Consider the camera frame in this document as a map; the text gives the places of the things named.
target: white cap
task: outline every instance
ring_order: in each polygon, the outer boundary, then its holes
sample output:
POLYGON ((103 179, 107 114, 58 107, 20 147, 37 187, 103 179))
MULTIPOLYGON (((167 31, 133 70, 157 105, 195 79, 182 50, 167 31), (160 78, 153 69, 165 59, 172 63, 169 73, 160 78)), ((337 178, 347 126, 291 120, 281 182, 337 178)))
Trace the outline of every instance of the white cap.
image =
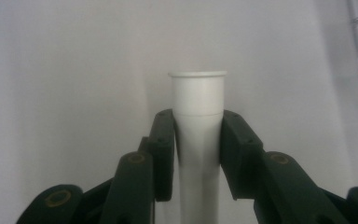
POLYGON ((169 73, 173 85, 173 113, 208 116, 223 113, 225 71, 169 73))

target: tube body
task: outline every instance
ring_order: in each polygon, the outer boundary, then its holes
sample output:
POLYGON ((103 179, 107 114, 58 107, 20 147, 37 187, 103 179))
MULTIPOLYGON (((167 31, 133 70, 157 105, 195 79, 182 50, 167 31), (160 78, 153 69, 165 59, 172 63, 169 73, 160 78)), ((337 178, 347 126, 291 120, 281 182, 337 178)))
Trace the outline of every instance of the tube body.
POLYGON ((217 224, 226 72, 171 73, 182 224, 217 224))

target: white backdrop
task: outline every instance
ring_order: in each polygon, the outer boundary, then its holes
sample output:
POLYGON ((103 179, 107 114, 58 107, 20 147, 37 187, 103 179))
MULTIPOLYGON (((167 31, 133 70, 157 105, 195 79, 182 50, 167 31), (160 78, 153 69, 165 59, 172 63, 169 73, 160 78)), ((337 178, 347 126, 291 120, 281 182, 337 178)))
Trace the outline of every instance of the white backdrop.
MULTIPOLYGON (((345 196, 358 185, 349 21, 339 0, 0 1, 0 223, 44 189, 113 176, 171 107, 170 71, 227 70, 226 109, 345 196)), ((221 180, 219 222, 256 223, 221 180)), ((158 223, 179 223, 177 187, 158 223)))

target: white tube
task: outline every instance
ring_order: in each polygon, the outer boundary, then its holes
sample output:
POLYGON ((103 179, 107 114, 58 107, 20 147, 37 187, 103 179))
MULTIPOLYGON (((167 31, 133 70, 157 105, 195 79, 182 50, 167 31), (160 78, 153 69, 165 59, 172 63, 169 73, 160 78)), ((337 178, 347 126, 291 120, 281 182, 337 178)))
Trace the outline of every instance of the white tube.
POLYGON ((218 222, 219 138, 226 73, 170 73, 182 224, 218 222))

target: white surface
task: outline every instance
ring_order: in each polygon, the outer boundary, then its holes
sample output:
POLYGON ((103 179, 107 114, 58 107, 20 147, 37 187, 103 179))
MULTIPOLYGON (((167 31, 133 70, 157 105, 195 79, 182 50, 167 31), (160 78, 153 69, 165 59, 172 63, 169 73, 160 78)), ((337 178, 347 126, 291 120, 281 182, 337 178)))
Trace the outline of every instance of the white surface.
MULTIPOLYGON (((169 71, 227 69, 226 109, 266 150, 290 154, 345 196, 358 185, 358 66, 345 4, 0 1, 0 223, 51 186, 87 190, 111 177, 171 106, 169 71)), ((252 202, 234 202, 220 176, 219 223, 256 223, 252 202)), ((179 223, 174 183, 158 223, 179 223)))
POLYGON ((182 224, 218 223, 219 138, 226 73, 170 73, 182 224))

